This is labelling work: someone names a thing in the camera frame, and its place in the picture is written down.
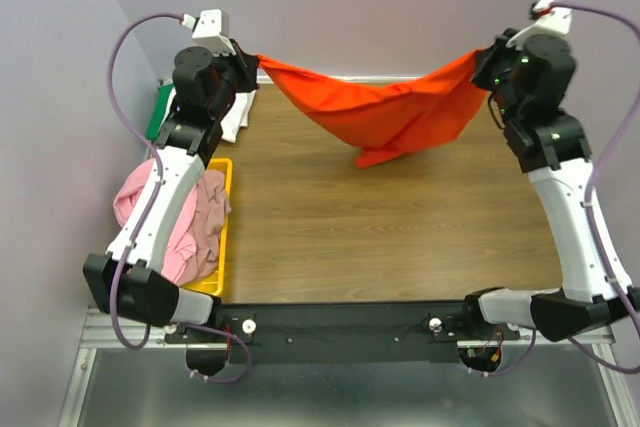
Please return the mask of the orange t-shirt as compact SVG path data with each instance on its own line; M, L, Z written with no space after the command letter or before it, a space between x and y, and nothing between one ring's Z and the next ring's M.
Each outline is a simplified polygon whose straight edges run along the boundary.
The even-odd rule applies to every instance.
M314 123L357 147L368 168L459 137L480 110L485 92L471 78L474 50L409 81L374 86L338 80L261 55L260 67Z

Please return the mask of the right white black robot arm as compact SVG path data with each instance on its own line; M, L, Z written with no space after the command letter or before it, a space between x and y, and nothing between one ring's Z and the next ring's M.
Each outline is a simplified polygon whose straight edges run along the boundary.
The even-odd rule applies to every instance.
M460 326L474 339L510 323L560 341L627 316L613 280L633 307L639 290L618 262L596 194L586 192L593 171L586 133L561 107L576 69L571 48L557 34L524 41L516 35L508 28L478 54L472 82L496 102L506 143L543 205L562 283L550 290L470 294Z

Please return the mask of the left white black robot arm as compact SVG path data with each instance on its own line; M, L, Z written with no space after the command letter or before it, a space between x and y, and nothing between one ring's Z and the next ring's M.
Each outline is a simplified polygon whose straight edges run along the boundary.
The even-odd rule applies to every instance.
M187 324L201 342L222 327L218 297L179 287L162 276L171 232L222 138L221 121L239 93L257 89L257 57L236 41L224 54L193 46L174 58L175 96L154 143L156 159L125 226L83 274L100 311L164 327Z

